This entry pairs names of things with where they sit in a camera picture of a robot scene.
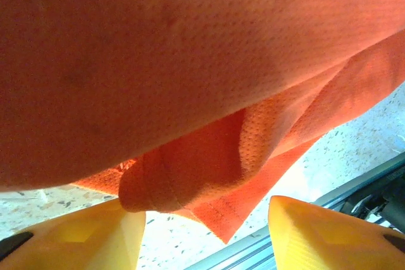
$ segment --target black plastic part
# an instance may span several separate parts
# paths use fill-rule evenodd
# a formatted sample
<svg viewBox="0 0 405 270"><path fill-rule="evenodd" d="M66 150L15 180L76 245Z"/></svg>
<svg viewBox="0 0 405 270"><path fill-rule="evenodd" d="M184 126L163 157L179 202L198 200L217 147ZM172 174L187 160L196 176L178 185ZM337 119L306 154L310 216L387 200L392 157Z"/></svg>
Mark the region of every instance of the black plastic part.
<svg viewBox="0 0 405 270"><path fill-rule="evenodd" d="M395 248L405 254L405 238L401 238L391 234L384 234L384 238Z"/></svg>
<svg viewBox="0 0 405 270"><path fill-rule="evenodd" d="M0 241L0 262L18 249L23 243L33 237L33 233L26 231L5 238Z"/></svg>
<svg viewBox="0 0 405 270"><path fill-rule="evenodd" d="M378 200L379 197L383 197L383 193L385 194L387 193L387 191L395 188L395 186L397 185L396 180L402 179L402 176L405 176L405 166L403 164L400 168L391 171L387 175L371 182L368 185L365 185L363 188L360 188L358 191L351 194L348 198L346 198L344 205L339 211L341 213L357 217L358 215L360 215L361 211L364 211L362 210L364 208L359 208L359 210L357 211L358 214L352 213L354 206L356 206L358 202L367 198L367 196L372 195L373 197L369 199L368 203L374 203L374 200Z"/></svg>
<svg viewBox="0 0 405 270"><path fill-rule="evenodd" d="M405 233L405 199L392 199L380 212L380 215L395 228Z"/></svg>

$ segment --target yellow plastic object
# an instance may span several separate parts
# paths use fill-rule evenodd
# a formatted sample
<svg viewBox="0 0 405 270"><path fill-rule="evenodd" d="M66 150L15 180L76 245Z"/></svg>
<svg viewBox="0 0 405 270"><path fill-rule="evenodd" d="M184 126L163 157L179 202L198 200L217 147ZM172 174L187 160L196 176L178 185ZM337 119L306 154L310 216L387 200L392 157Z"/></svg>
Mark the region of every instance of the yellow plastic object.
<svg viewBox="0 0 405 270"><path fill-rule="evenodd" d="M0 270L135 270L144 228L145 212L111 200L24 229L34 236Z"/></svg>
<svg viewBox="0 0 405 270"><path fill-rule="evenodd" d="M405 236L352 216L278 196L269 226L278 270L405 269Z"/></svg>

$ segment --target orange fabric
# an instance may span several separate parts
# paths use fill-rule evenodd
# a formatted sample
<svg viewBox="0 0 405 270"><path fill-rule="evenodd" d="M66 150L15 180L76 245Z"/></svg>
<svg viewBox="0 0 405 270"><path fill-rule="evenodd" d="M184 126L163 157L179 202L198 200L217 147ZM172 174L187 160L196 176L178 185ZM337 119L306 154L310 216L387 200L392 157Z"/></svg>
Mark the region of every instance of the orange fabric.
<svg viewBox="0 0 405 270"><path fill-rule="evenodd" d="M319 136L405 80L405 0L0 8L0 190L96 174L80 184L225 241Z"/></svg>

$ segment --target floor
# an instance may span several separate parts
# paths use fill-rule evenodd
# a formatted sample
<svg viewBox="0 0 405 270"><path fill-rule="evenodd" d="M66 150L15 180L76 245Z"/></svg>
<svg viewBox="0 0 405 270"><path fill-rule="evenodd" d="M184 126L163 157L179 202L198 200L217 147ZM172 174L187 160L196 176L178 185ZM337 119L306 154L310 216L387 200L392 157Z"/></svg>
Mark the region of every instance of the floor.
<svg viewBox="0 0 405 270"><path fill-rule="evenodd" d="M253 210L230 243L267 224L272 195L314 201L400 152L405 152L405 84L373 109L332 130L312 146ZM0 239L31 224L112 198L71 185L0 193ZM180 216L147 212L138 268L183 269L224 246L199 223Z"/></svg>

